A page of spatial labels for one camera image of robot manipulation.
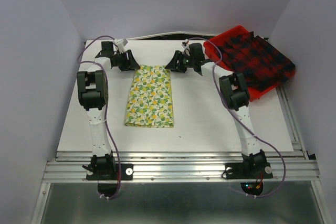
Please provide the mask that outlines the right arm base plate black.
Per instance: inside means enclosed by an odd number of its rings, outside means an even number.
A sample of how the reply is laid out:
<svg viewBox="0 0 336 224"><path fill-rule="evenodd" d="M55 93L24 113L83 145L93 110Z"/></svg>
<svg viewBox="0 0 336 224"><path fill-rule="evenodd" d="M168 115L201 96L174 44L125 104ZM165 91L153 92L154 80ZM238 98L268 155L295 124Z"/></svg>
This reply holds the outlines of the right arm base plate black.
<svg viewBox="0 0 336 224"><path fill-rule="evenodd" d="M222 178L227 180L244 180L244 179L271 179L273 178L270 164L261 166L250 166L242 163L225 163L225 169L222 172Z"/></svg>

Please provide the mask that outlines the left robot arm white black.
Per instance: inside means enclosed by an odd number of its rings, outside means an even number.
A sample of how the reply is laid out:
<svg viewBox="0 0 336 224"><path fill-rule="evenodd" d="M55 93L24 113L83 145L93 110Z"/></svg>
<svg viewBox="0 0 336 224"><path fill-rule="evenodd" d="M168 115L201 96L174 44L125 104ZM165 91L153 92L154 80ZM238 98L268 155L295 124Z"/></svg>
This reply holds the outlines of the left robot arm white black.
<svg viewBox="0 0 336 224"><path fill-rule="evenodd" d="M87 170L87 180L119 180L121 164L115 161L107 129L109 100L106 72L113 67L121 71L140 69L132 51L126 50L126 39L102 41L101 50L86 70L77 72L78 100L84 108L90 126L92 158Z"/></svg>

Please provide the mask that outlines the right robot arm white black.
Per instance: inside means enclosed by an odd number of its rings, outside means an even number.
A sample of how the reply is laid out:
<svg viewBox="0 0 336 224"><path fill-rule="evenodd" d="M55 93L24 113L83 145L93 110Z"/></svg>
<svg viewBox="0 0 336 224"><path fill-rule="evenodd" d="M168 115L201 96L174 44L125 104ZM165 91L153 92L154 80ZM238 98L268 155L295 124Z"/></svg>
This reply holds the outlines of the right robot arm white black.
<svg viewBox="0 0 336 224"><path fill-rule="evenodd" d="M241 144L243 161L226 163L224 179L269 179L273 178L266 154L254 136L249 114L249 91L241 72L232 72L206 59L200 43L182 42L183 51L177 50L165 66L174 72L185 73L188 68L214 80L217 92L225 108L234 118Z"/></svg>

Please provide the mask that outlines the lemon print skirt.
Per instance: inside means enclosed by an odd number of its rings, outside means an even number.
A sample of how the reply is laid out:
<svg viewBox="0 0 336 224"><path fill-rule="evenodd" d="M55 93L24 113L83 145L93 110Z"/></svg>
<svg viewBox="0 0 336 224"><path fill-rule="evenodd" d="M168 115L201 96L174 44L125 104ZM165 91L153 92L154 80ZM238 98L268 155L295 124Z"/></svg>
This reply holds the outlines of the lemon print skirt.
<svg viewBox="0 0 336 224"><path fill-rule="evenodd" d="M141 65L135 71L125 125L148 128L174 126L171 75L164 66Z"/></svg>

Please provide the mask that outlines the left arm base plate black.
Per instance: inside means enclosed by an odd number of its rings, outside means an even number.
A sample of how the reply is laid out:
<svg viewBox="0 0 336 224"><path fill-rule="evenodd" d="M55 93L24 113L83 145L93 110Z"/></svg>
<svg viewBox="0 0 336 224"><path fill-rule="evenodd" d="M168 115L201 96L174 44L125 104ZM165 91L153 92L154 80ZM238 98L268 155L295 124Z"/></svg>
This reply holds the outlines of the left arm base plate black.
<svg viewBox="0 0 336 224"><path fill-rule="evenodd" d="M119 174L119 165L116 165L115 171L105 170L102 172L92 172L87 170L86 180L99 181L99 180L120 180L130 181L133 179L133 164L121 164L121 174Z"/></svg>

